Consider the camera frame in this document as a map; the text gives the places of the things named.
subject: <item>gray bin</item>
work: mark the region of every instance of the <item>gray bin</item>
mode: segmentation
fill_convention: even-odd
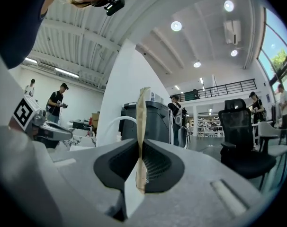
[[[164,143],[170,143],[170,117],[169,108],[162,103],[146,101],[147,107],[147,122],[144,138],[157,140]],[[125,104],[124,115],[136,118],[136,104]],[[122,140],[136,139],[137,130],[136,124],[130,120],[124,120]]]

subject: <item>balcony railing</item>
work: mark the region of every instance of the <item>balcony railing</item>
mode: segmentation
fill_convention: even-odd
[[[215,96],[222,96],[227,94],[233,93],[240,93],[244,91],[253,91],[256,90],[255,79],[245,80],[245,81],[238,81],[234,83],[229,83],[225,85],[220,85],[216,87],[208,87],[205,89],[196,90],[190,92],[185,92],[183,94],[178,94],[179,101],[190,101],[190,100],[197,100],[201,98],[207,97],[215,97]]]

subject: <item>cardboard box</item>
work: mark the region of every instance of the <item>cardboard box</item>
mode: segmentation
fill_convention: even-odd
[[[92,113],[92,125],[93,128],[97,128],[98,126],[98,119],[99,119],[99,114],[98,113]]]

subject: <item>white chair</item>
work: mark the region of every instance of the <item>white chair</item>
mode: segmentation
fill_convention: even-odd
[[[285,155],[284,168],[283,168],[283,172],[282,172],[282,176],[281,176],[279,184],[281,184],[283,180],[283,176],[284,176],[286,165],[287,165],[287,145],[280,144],[282,140],[282,136],[284,135],[284,132],[285,130],[275,129],[267,122],[260,122],[258,124],[258,133],[260,136],[260,151],[268,153],[270,156],[274,156],[274,157],[280,156],[280,160],[277,165],[277,168],[280,165],[282,157]],[[278,145],[269,146],[269,140],[278,139],[278,138],[279,138]]]

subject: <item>ceiling light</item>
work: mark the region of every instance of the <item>ceiling light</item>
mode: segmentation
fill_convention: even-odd
[[[65,70],[62,70],[62,69],[59,69],[59,68],[55,68],[55,70],[56,70],[56,71],[59,71],[59,72],[62,72],[62,73],[64,73],[64,74],[67,74],[67,75],[69,75],[69,76],[79,78],[78,75],[73,74],[73,73],[71,73],[71,72],[68,72],[68,71],[65,71]]]
[[[228,12],[232,12],[234,9],[234,4],[230,0],[227,0],[224,2],[224,9]]]
[[[236,56],[238,54],[238,51],[237,50],[233,50],[232,52],[231,52],[231,56]]]
[[[201,66],[201,63],[200,63],[199,61],[194,63],[194,67],[195,67],[195,68],[198,68],[198,67],[200,67],[200,66]]]
[[[30,58],[25,58],[25,61],[29,61],[29,62],[32,62],[32,63],[35,63],[35,64],[37,64],[37,61],[35,61],[35,60],[33,60],[33,59],[30,59]]]
[[[179,30],[181,30],[181,28],[182,28],[182,25],[181,25],[181,23],[178,22],[178,21],[174,21],[174,22],[171,24],[171,29],[172,29],[173,31],[179,31]]]

